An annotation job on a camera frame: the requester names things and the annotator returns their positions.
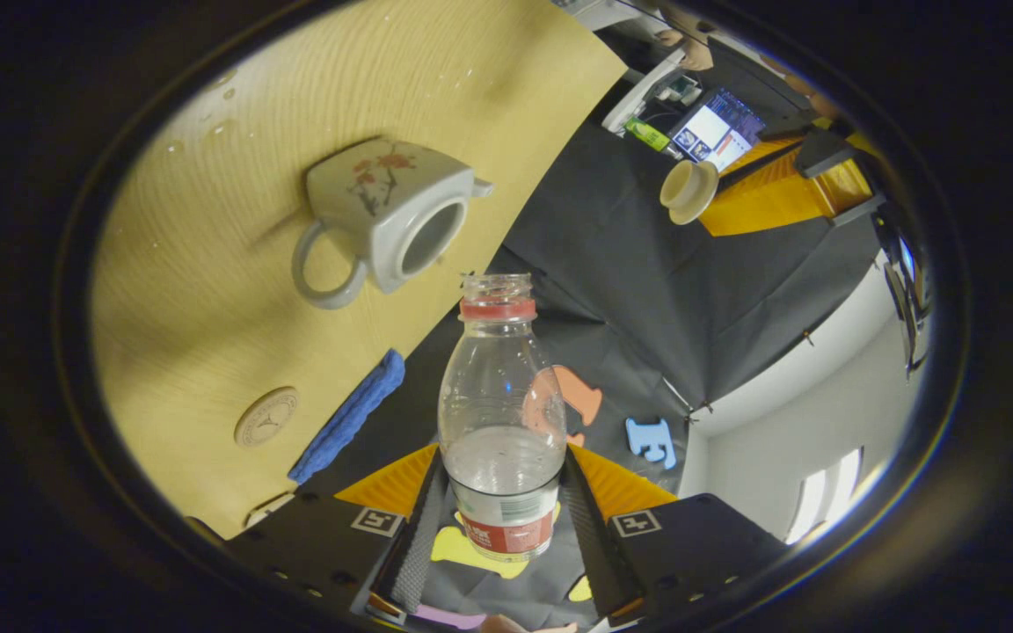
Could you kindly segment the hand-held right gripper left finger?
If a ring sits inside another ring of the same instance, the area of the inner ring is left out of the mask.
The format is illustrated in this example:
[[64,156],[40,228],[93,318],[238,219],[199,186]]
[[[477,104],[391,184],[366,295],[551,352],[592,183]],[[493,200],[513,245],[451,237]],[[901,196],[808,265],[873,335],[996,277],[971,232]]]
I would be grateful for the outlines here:
[[225,542],[245,568],[335,614],[403,628],[425,589],[448,480],[438,444],[335,494],[307,488]]

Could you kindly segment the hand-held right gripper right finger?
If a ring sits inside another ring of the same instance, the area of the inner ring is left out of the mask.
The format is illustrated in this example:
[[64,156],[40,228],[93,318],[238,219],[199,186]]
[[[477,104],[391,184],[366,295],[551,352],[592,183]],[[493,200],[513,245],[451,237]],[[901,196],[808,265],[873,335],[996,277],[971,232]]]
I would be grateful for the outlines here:
[[562,493],[596,612],[614,626],[715,625],[739,605],[742,582],[787,549],[714,494],[679,499],[575,445]]

